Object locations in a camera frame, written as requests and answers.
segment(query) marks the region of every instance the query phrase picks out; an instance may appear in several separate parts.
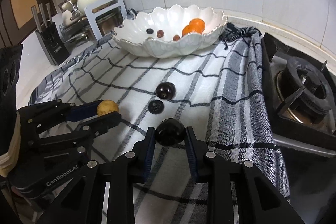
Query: white stand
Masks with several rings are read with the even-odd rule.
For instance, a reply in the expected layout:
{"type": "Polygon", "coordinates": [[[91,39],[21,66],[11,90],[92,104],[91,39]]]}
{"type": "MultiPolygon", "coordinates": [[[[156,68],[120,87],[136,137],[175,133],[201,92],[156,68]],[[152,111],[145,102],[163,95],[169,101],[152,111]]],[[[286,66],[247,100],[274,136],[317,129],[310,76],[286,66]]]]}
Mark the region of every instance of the white stand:
{"type": "Polygon", "coordinates": [[[108,11],[111,11],[117,7],[120,7],[120,12],[121,12],[121,15],[123,16],[123,19],[126,18],[127,16],[127,12],[126,12],[126,8],[125,8],[125,4],[124,4],[124,1],[123,0],[118,0],[117,3],[115,4],[112,4],[108,7],[105,7],[104,9],[96,12],[96,13],[93,13],[92,10],[96,9],[97,7],[100,7],[106,3],[109,3],[109,2],[112,2],[113,0],[97,0],[96,2],[94,3],[91,3],[89,4],[88,6],[85,7],[84,11],[85,11],[85,14],[86,14],[86,17],[90,23],[90,26],[91,26],[91,29],[93,31],[93,34],[94,36],[96,37],[97,41],[99,39],[101,39],[103,36],[101,35],[101,32],[98,28],[98,25],[97,25],[97,21],[96,21],[96,18],[107,13],[108,11]]]}

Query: cloth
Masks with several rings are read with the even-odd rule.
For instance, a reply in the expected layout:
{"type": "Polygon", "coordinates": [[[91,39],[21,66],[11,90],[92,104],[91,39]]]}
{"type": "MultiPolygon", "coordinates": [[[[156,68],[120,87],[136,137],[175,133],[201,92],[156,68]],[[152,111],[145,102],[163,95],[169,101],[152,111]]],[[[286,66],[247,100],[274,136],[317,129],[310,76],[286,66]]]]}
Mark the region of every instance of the cloth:
{"type": "MultiPolygon", "coordinates": [[[[94,140],[92,159],[100,163],[130,151],[148,127],[175,117],[226,160],[252,160],[289,199],[285,164],[272,138],[261,86],[261,33],[228,24],[221,39],[194,54],[170,59],[136,57],[110,40],[47,76],[32,103],[117,102],[122,122],[94,140]],[[164,101],[161,114],[153,115],[148,104],[158,99],[155,88],[166,81],[174,83],[176,95],[164,101]]],[[[67,122],[44,134],[62,134],[76,125],[67,122]]],[[[137,224],[206,222],[207,184],[190,178],[184,143],[156,144],[148,180],[133,189],[137,224]]],[[[232,195],[235,199],[234,185],[232,195]]],[[[234,212],[237,222],[236,203],[234,212]]]]}

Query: white ceramic bowl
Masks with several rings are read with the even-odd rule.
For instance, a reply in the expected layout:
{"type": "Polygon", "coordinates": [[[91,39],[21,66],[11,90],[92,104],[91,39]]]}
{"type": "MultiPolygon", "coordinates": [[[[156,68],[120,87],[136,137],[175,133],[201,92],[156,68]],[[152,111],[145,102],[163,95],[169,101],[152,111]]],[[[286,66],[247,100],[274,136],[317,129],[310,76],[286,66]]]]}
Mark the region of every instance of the white ceramic bowl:
{"type": "Polygon", "coordinates": [[[214,12],[211,7],[201,10],[196,5],[188,8],[174,5],[167,10],[157,7],[149,14],[140,12],[134,20],[125,19],[123,26],[114,28],[113,37],[120,47],[136,56],[170,58],[210,46],[221,35],[226,24],[227,17],[223,11],[214,12]],[[205,22],[204,32],[189,33],[174,41],[174,35],[182,36],[182,29],[194,18],[201,18],[205,22]],[[148,28],[152,28],[154,33],[147,34],[148,28]],[[158,30],[163,30],[162,38],[157,37],[158,30]]]}

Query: knife handle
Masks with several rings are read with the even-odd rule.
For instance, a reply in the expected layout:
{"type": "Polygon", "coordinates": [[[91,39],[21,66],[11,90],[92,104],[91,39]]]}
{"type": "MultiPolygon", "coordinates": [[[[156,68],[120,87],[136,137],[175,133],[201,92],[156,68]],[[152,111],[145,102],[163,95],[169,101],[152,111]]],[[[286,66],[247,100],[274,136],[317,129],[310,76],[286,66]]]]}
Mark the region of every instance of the knife handle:
{"type": "Polygon", "coordinates": [[[42,32],[42,28],[41,28],[41,24],[39,21],[39,17],[37,15],[37,10],[36,10],[36,6],[34,5],[33,7],[31,7],[31,13],[33,14],[33,18],[35,20],[36,26],[37,26],[37,30],[41,33],[42,32]]]}
{"type": "Polygon", "coordinates": [[[47,12],[48,12],[49,21],[50,21],[50,24],[51,24],[53,22],[53,20],[51,19],[50,3],[48,2],[46,4],[46,6],[47,6],[47,12]]]}
{"type": "Polygon", "coordinates": [[[47,19],[45,18],[43,3],[39,4],[39,8],[40,8],[40,13],[41,13],[41,16],[42,16],[42,19],[43,19],[44,26],[47,28],[48,23],[47,23],[47,19]]]}

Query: wooden cabinet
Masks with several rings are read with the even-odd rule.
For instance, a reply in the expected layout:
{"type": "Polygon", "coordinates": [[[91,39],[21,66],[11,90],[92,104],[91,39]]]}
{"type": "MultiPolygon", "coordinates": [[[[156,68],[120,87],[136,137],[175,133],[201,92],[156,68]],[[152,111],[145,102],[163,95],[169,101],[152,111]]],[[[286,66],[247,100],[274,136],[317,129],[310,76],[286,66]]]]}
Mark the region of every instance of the wooden cabinet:
{"type": "Polygon", "coordinates": [[[36,29],[31,7],[50,2],[51,14],[56,14],[52,0],[2,0],[0,4],[0,48],[21,43],[36,29]]]}

